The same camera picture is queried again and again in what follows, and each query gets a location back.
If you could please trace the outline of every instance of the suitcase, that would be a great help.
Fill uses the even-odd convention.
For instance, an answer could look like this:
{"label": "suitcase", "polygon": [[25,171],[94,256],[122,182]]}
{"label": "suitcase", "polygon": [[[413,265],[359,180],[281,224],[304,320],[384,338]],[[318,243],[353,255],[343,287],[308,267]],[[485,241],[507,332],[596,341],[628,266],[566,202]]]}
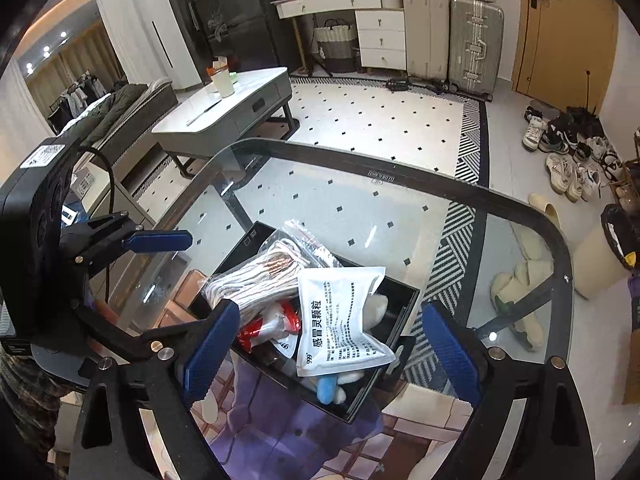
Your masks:
{"label": "suitcase", "polygon": [[451,1],[449,91],[492,99],[498,77],[504,13],[480,0]]}
{"label": "suitcase", "polygon": [[451,0],[404,0],[406,71],[444,81],[449,62]]}

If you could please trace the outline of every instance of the camouflage fabric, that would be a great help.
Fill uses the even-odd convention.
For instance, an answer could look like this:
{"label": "camouflage fabric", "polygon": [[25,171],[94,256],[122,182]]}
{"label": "camouflage fabric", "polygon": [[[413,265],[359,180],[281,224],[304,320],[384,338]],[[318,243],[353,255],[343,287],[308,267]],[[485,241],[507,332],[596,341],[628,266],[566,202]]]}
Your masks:
{"label": "camouflage fabric", "polygon": [[[6,354],[0,346],[0,394],[14,412],[18,432],[45,462],[56,441],[60,397],[70,391],[56,384],[33,358]],[[58,468],[55,474],[66,478]]]}

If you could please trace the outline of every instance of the sofa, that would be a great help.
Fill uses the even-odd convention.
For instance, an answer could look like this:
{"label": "sofa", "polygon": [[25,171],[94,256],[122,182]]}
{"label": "sofa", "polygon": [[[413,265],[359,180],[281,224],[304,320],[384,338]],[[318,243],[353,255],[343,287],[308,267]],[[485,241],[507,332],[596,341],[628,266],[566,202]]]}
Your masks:
{"label": "sofa", "polygon": [[[169,78],[149,85],[127,84],[67,125],[61,135],[80,136],[84,145],[98,149],[113,167],[116,180],[122,182],[156,145],[151,128],[177,104]],[[87,162],[106,169],[91,153],[83,154],[76,168]]]}

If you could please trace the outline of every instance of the refrigerator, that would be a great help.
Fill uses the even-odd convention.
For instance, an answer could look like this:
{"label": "refrigerator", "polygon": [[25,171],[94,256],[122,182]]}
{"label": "refrigerator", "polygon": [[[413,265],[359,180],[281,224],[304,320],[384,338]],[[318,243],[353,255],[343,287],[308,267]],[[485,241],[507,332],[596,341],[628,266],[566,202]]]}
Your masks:
{"label": "refrigerator", "polygon": [[273,0],[169,0],[203,82],[214,56],[227,56],[236,72],[300,66],[290,20]]}

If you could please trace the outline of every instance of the black tray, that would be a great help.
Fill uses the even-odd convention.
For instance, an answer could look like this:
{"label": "black tray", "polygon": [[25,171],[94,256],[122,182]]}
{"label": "black tray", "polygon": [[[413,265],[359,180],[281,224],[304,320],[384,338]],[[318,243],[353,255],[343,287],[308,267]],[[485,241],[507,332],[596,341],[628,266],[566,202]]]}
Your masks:
{"label": "black tray", "polygon": [[[255,256],[263,242],[274,231],[275,229],[268,225],[255,222],[216,269],[215,274],[227,272],[245,260]],[[340,260],[345,267],[357,267],[357,264],[345,260],[337,254],[335,257]],[[316,393],[300,383],[302,378],[296,375],[295,362],[292,363],[291,360],[286,359],[270,342],[253,348],[251,353],[246,352],[237,341],[233,343],[232,349],[265,375],[281,384],[287,390],[296,393],[305,399],[306,402],[309,402],[326,413],[336,416],[346,423],[351,423],[374,386],[385,391],[392,391],[404,370],[406,361],[415,343],[414,337],[401,336],[400,334],[407,322],[409,314],[411,314],[415,301],[417,301],[420,295],[420,291],[417,288],[385,277],[376,292],[388,297],[388,306],[385,317],[383,317],[378,325],[371,329],[371,335],[385,343],[394,352],[402,346],[402,353],[399,356],[397,365],[391,364],[377,368],[368,368],[365,371],[364,377],[359,381],[344,384],[342,387],[347,394],[347,399],[342,404],[321,404],[316,398]],[[294,309],[299,311],[300,303],[298,302],[298,298],[293,298],[290,300],[290,303]],[[207,303],[207,300],[200,294],[194,298],[188,310],[198,319],[205,319],[211,312],[209,303]],[[385,373],[385,368],[391,366],[393,366],[392,372]]]}

